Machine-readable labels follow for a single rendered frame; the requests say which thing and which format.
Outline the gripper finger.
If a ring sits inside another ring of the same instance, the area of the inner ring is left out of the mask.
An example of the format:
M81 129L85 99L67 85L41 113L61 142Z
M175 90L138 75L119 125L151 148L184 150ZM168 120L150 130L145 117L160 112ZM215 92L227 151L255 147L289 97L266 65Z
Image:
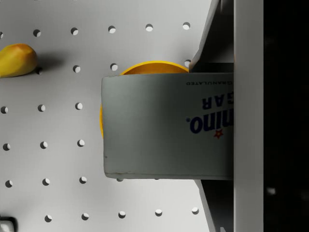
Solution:
M234 0L211 0L199 48L189 64L189 72L233 71Z
M195 180L210 232L234 232L234 184L229 180Z

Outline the white and yellow carton box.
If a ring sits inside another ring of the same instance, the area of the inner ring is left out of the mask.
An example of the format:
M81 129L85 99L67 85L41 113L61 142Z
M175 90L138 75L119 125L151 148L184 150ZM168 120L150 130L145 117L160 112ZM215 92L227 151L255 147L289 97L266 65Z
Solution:
M233 178L232 73L102 79L104 172L109 178Z

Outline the yellow bowl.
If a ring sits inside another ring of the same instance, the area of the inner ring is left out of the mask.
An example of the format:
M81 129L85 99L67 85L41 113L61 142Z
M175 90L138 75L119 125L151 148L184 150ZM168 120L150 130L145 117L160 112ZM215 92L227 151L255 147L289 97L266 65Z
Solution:
M151 75L151 74L165 74L165 73L189 73L189 68L185 68L184 66L171 62L171 61L164 61L164 60L151 60L151 61L144 61L138 64L135 64L126 70L122 71L119 76L121 75ZM103 97L102 94L104 93L104 80L111 79L116 77L114 76L105 76L101 80L101 105L100 105L100 131L101 136L104 139L104 112L103 112Z

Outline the banana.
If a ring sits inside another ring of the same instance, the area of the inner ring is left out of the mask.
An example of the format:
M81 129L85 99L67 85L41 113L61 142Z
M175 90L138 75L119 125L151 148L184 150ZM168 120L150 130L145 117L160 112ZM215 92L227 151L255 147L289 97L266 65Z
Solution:
M0 78L28 74L37 64L38 56L31 46L24 43L8 45L0 51Z

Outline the small white bottle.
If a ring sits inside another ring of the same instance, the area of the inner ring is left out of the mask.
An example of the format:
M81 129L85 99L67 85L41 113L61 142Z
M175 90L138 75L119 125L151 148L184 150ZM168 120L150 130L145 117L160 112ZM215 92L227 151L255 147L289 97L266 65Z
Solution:
M0 232L15 232L14 223L11 220L0 218Z

